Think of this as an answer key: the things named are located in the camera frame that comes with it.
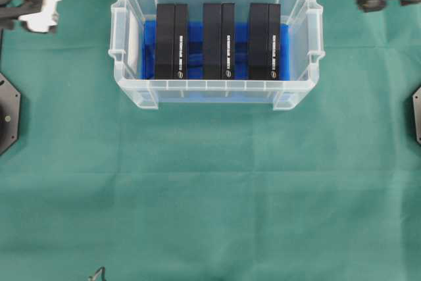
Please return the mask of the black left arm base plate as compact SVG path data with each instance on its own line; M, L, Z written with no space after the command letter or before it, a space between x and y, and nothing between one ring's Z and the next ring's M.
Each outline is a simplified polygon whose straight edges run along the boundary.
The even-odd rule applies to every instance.
M3 74L1 74L0 98L0 154L4 154L4 152L18 140L21 94Z

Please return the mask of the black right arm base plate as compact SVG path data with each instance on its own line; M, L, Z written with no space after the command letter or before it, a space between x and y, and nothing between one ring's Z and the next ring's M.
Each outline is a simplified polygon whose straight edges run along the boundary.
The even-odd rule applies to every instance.
M421 145L421 87L412 95L412 105L414 111L414 127L416 132L416 141Z

